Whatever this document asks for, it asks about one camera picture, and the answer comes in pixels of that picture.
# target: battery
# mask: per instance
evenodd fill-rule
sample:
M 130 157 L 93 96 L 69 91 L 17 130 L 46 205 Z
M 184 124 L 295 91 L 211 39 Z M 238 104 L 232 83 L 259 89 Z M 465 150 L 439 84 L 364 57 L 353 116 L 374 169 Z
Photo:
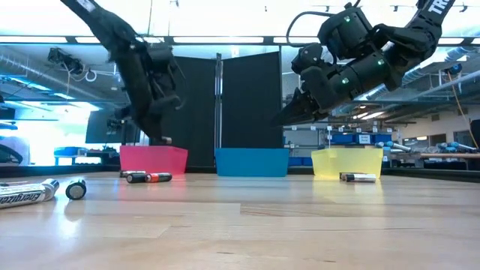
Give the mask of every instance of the battery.
M 340 172 L 339 173 L 340 180 L 344 180 L 344 175 L 352 175 L 352 174 L 364 174 L 364 173 L 361 173 L 361 172 Z
M 374 174 L 355 173 L 355 174 L 343 174 L 342 180 L 346 182 L 369 182 L 374 183 L 377 180 L 377 176 Z
M 120 178 L 125 178 L 132 173 L 146 173 L 146 171 L 120 171 Z
M 8 183 L 0 182 L 0 187 L 11 187 L 13 185 L 25 185 L 25 184 L 28 184 L 28 182 L 27 181 L 8 182 Z
M 43 202 L 46 190 L 42 184 L 0 187 L 0 209 Z
M 149 173 L 145 180 L 147 183 L 169 182 L 172 180 L 172 174 L 168 172 Z
M 83 179 L 72 180 L 65 190 L 65 194 L 70 200 L 80 200 L 86 193 L 87 186 Z
M 53 199 L 53 197 L 55 196 L 55 193 L 60 187 L 60 183 L 55 179 L 51 179 L 51 178 L 43 181 L 42 185 L 45 187 L 45 199 L 43 199 L 44 201 L 49 201 Z
M 147 175 L 145 173 L 131 173 L 127 175 L 129 184 L 145 183 Z

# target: plastic bin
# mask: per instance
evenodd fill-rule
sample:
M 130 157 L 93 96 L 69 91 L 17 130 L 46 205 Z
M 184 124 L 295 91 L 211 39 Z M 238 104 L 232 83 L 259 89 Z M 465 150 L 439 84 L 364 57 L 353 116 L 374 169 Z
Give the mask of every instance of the plastic bin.
M 173 146 L 120 146 L 121 170 L 181 175 L 187 167 L 188 150 Z
M 373 142 L 374 143 L 387 143 L 392 141 L 391 134 L 375 134 L 373 135 Z
M 383 149 L 329 148 L 312 151 L 313 171 L 318 179 L 338 179 L 340 173 L 371 173 L 380 179 Z
M 288 166 L 301 166 L 303 164 L 303 157 L 289 157 Z
M 353 134 L 333 134 L 331 136 L 331 143 L 333 144 L 350 144 L 355 142 L 355 135 Z
M 284 177 L 289 149 L 217 148 L 215 160 L 219 176 Z
M 301 162 L 303 166 L 313 166 L 314 162 L 312 161 L 311 157 L 304 157 L 303 161 Z

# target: pink bin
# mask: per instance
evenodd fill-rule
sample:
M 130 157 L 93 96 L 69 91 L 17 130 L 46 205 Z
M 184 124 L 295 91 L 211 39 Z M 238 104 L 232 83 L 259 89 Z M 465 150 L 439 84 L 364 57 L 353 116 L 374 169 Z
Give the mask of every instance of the pink bin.
M 185 174 L 188 150 L 173 146 L 120 146 L 121 170 Z

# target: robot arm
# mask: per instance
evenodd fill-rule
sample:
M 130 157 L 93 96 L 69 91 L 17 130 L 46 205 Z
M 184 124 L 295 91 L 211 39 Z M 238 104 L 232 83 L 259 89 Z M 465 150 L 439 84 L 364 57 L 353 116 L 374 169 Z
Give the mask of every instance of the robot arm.
M 276 115 L 274 124 L 314 122 L 382 83 L 391 91 L 400 87 L 405 72 L 434 54 L 442 36 L 442 22 L 454 3 L 419 1 L 418 11 L 404 28 L 383 24 L 372 27 L 362 9 L 356 7 L 358 1 L 354 6 L 347 4 L 340 13 L 320 14 L 329 18 L 322 24 L 318 38 L 334 56 L 334 63 L 320 58 L 320 43 L 299 49 L 292 70 L 304 82 Z M 353 60 L 342 66 L 336 59 Z
M 131 116 L 149 138 L 171 143 L 170 138 L 162 136 L 161 120 L 181 105 L 173 79 L 177 66 L 172 48 L 165 43 L 152 47 L 143 42 L 128 23 L 94 0 L 61 2 L 87 24 L 117 64 L 130 106 L 115 112 L 115 116 Z

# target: ceiling duct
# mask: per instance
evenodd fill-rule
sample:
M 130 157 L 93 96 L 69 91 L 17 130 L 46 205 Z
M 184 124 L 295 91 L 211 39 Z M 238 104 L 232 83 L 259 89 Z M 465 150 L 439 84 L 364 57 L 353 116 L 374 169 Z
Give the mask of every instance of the ceiling duct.
M 476 30 L 473 34 L 469 34 L 471 37 L 478 37 L 480 36 L 480 31 Z M 449 51 L 446 52 L 447 56 L 445 57 L 445 62 L 454 62 L 457 61 L 458 59 L 462 58 L 468 53 L 474 52 L 477 48 L 476 47 L 471 47 L 471 46 L 460 46 L 456 47 L 454 49 L 450 49 Z M 428 73 L 422 72 L 422 68 L 418 65 L 414 67 L 413 69 L 407 71 L 405 75 L 403 75 L 402 78 L 402 86 L 406 86 L 410 83 L 415 82 L 418 79 L 421 79 L 422 77 L 428 75 Z M 367 95 L 367 99 L 369 101 L 374 101 L 377 98 L 389 93 L 390 91 L 386 88 L 385 85 L 379 85 L 376 88 L 372 89 L 369 91 L 372 94 Z M 339 112 L 338 114 L 347 114 L 351 110 L 355 108 L 355 105 L 349 104 L 346 106 L 342 106 L 337 109 Z
M 60 79 L 66 77 L 67 71 L 62 73 L 55 69 L 48 70 L 42 64 L 38 64 L 6 46 L 0 46 L 0 74 L 17 77 L 25 76 L 28 81 L 52 89 L 52 93 L 65 93 L 69 89 L 84 97 L 104 99 L 99 95 L 93 94 L 98 92 L 93 88 L 89 88 L 74 80 L 71 80 L 68 85 L 66 79 Z

